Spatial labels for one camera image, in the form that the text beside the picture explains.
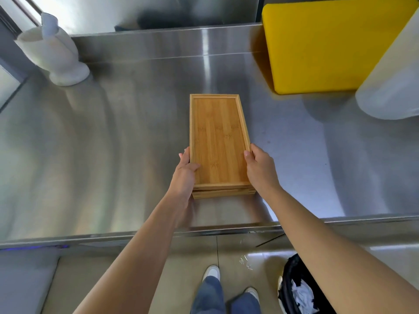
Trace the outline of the person's right hand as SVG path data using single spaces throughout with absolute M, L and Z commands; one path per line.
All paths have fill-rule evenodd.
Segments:
M 272 196 L 282 190 L 276 172 L 275 162 L 259 146 L 251 143 L 250 147 L 255 155 L 256 167 L 253 169 L 247 168 L 248 179 L 259 195 L 264 200 L 269 201 Z

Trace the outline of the person's left hand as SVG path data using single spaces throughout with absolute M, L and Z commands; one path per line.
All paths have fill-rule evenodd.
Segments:
M 179 157 L 180 162 L 174 171 L 168 194 L 183 208 L 186 208 L 195 185 L 195 172 L 188 170 L 188 163 L 191 163 L 190 147 L 187 147 L 183 153 L 179 153 Z

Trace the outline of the bamboo wooden tray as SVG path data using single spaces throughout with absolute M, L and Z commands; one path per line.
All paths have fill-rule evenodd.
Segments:
M 194 193 L 254 191 L 244 151 L 251 151 L 239 94 L 191 94 L 189 109 L 190 162 Z
M 217 188 L 208 190 L 193 190 L 192 197 L 194 199 L 217 198 L 225 196 L 251 195 L 255 194 L 256 190 L 250 185 L 240 187 Z

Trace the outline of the person's right forearm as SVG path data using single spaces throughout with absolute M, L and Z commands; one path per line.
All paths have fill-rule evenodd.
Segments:
M 282 188 L 263 199 L 337 314 L 419 314 L 419 290 Z

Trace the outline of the person's left forearm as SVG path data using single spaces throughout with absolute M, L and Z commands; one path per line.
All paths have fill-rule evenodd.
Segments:
M 73 314 L 148 314 L 191 191 L 169 190 Z

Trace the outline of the white shoe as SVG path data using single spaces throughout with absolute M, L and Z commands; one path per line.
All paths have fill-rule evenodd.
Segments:
M 258 294 L 258 292 L 255 288 L 250 286 L 250 287 L 248 287 L 244 290 L 244 293 L 248 293 L 248 294 L 252 295 L 257 300 L 257 302 L 260 304 L 259 294 Z
M 210 276 L 216 278 L 218 281 L 220 280 L 221 274 L 220 274 L 220 269 L 217 265 L 210 265 L 206 269 L 206 271 L 204 272 L 204 275 L 202 277 L 202 282 L 204 282 L 204 280 L 207 277 L 210 277 Z

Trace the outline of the black trash bin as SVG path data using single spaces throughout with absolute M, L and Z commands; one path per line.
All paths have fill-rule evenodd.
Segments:
M 301 314 L 292 295 L 291 280 L 297 285 L 304 280 L 311 287 L 314 303 L 319 309 L 317 314 L 337 314 L 298 254 L 287 260 L 278 280 L 278 299 L 284 314 Z

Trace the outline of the person's left leg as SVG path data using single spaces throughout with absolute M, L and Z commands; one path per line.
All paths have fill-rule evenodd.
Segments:
M 207 276 L 198 288 L 190 314 L 226 314 L 223 289 L 220 280 Z

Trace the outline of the person's leg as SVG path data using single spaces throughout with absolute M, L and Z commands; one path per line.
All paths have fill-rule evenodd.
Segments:
M 226 314 L 223 289 L 220 280 L 207 276 L 198 288 L 190 314 Z
M 228 305 L 229 314 L 261 314 L 259 301 L 249 292 L 233 298 Z

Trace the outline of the yellow cutting board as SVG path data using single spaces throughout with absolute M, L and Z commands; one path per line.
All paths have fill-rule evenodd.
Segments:
M 277 94 L 358 89 L 419 0 L 267 4 L 262 23 Z

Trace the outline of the person's right leg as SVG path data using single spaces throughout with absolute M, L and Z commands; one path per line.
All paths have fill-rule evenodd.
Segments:
M 228 305 L 229 314 L 261 314 L 259 301 L 249 292 L 233 298 Z

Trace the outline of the crumpled white paper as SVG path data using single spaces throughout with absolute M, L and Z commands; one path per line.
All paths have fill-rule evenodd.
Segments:
M 292 295 L 300 310 L 301 314 L 317 314 L 318 307 L 314 303 L 314 293 L 311 287 L 301 280 L 300 285 L 297 285 L 294 280 L 292 283 Z

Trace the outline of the translucent white cutting board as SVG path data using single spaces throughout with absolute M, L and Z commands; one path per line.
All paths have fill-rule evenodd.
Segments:
M 399 120 L 419 116 L 419 9 L 355 93 L 369 116 Z

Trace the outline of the white stone mortar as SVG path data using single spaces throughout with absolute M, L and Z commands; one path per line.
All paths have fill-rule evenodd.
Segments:
M 49 72 L 55 85 L 72 86 L 90 74 L 88 66 L 79 61 L 74 41 L 61 27 L 47 38 L 43 38 L 41 27 L 34 27 L 22 32 L 15 42 L 31 62 Z

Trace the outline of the white stone pestle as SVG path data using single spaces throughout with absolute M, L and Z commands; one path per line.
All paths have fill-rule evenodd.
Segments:
M 41 36 L 43 40 L 54 37 L 59 32 L 58 19 L 52 14 L 41 13 Z

